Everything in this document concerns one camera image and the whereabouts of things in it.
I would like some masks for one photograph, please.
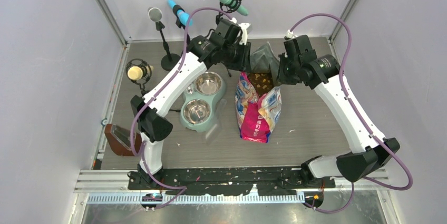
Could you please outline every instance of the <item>pet bowl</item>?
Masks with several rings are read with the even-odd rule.
[[[196,79],[196,89],[203,95],[214,95],[222,88],[222,78],[214,72],[205,72]]]
[[[189,101],[183,109],[184,118],[192,124],[205,121],[211,113],[211,108],[207,102],[202,99]]]

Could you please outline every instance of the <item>mint green microphone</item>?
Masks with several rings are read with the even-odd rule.
[[[234,7],[237,4],[236,0],[219,0],[219,1],[221,1],[223,4],[230,6],[230,7]],[[242,5],[240,5],[236,11],[242,16],[248,16],[247,9],[245,9],[245,7],[243,7]]]

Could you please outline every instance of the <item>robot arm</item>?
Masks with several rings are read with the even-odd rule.
[[[284,42],[286,52],[280,55],[278,80],[282,84],[304,83],[322,98],[333,113],[348,140],[350,152],[330,157],[315,157],[302,164],[300,176],[303,182],[317,178],[343,176],[355,182],[384,166],[391,156],[372,138],[377,136],[394,153],[400,148],[395,138],[387,139],[366,115],[343,76],[348,90],[345,96],[339,81],[340,66],[331,55],[317,58],[307,35],[288,39]],[[358,108],[358,113],[370,125],[369,134],[348,98]]]
[[[143,98],[134,96],[131,100],[133,113],[137,114],[145,103],[151,100],[149,107],[140,115],[138,126],[141,138],[146,141],[145,161],[150,169],[146,170],[140,160],[140,173],[157,173],[162,168],[161,153],[163,140],[172,131],[172,124],[164,117],[180,94],[212,65],[223,63],[231,70],[250,72],[249,54],[251,44],[247,42],[250,24],[237,25],[235,20],[221,20],[209,39],[197,36],[191,40],[185,54],[181,70],[180,63]]]

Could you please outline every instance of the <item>blue microphone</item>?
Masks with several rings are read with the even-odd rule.
[[[183,8],[180,5],[176,4],[173,0],[168,0],[168,5],[172,9],[172,12],[177,15],[180,22],[184,26],[186,26],[186,21],[188,21],[189,18],[188,13],[184,12]]]

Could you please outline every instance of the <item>pet food bag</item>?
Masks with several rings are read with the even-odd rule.
[[[240,137],[267,143],[281,114],[279,61],[267,42],[250,55],[253,72],[242,72],[236,87],[236,116]]]

